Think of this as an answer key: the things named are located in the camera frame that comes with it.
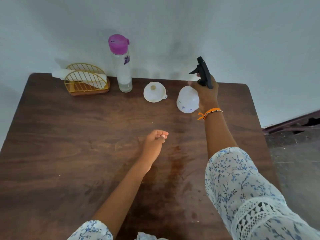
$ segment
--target floor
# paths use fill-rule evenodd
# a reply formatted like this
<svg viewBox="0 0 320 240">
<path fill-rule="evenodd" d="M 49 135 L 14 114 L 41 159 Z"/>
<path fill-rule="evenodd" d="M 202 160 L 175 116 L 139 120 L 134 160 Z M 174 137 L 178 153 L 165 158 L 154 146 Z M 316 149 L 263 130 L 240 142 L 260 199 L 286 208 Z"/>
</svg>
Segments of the floor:
<svg viewBox="0 0 320 240">
<path fill-rule="evenodd" d="M 320 129 L 265 136 L 288 206 L 320 229 Z"/>
</svg>

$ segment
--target black spray nozzle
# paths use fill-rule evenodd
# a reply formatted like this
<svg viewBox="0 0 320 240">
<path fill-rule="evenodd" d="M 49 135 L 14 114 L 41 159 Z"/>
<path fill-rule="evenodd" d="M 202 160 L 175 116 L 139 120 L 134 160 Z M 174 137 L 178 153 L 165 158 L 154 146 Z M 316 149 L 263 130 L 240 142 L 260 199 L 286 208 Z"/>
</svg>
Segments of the black spray nozzle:
<svg viewBox="0 0 320 240">
<path fill-rule="evenodd" d="M 198 80 L 198 84 L 200 84 L 201 86 L 207 86 L 209 89 L 214 88 L 211 84 L 211 75 L 205 61 L 201 56 L 199 56 L 197 60 L 199 64 L 197 65 L 196 69 L 190 72 L 190 74 L 199 73 L 200 79 Z"/>
</svg>

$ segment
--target left hand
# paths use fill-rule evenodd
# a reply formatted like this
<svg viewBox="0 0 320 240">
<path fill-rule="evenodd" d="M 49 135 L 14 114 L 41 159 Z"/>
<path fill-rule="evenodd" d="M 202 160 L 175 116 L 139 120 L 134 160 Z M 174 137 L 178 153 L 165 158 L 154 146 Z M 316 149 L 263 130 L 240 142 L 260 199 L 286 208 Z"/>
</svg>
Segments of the left hand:
<svg viewBox="0 0 320 240">
<path fill-rule="evenodd" d="M 146 173 L 150 170 L 152 164 L 160 154 L 162 143 L 168 137 L 169 133 L 164 130 L 155 129 L 149 135 L 143 145 L 141 156 L 138 163 L 146 168 Z"/>
</svg>

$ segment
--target beaded bracelet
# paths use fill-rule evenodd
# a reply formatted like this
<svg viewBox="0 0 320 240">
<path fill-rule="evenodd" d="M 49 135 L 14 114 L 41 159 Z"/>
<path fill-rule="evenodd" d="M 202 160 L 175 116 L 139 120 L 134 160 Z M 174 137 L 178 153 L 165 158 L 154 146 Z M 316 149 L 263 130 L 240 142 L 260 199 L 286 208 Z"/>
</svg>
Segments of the beaded bracelet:
<svg viewBox="0 0 320 240">
<path fill-rule="evenodd" d="M 207 115 L 210 114 L 210 113 L 213 113 L 213 112 L 221 112 L 223 113 L 223 111 L 220 109 L 220 108 L 212 108 L 212 109 L 209 109 L 207 112 L 205 112 L 205 114 L 203 113 L 198 113 L 198 115 L 202 115 L 198 120 L 205 120 Z"/>
</svg>

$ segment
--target white floral sleeve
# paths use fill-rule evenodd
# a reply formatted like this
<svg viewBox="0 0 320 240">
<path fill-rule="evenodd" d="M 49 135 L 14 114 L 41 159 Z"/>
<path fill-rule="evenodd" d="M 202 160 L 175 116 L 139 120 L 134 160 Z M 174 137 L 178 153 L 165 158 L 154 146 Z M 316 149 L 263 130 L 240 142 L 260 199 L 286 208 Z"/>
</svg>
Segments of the white floral sleeve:
<svg viewBox="0 0 320 240">
<path fill-rule="evenodd" d="M 113 240 L 113 236 L 105 224 L 99 220 L 83 223 L 68 240 Z"/>
<path fill-rule="evenodd" d="M 210 158 L 205 186 L 233 239 L 320 239 L 318 231 L 288 208 L 280 191 L 238 147 Z"/>
</svg>

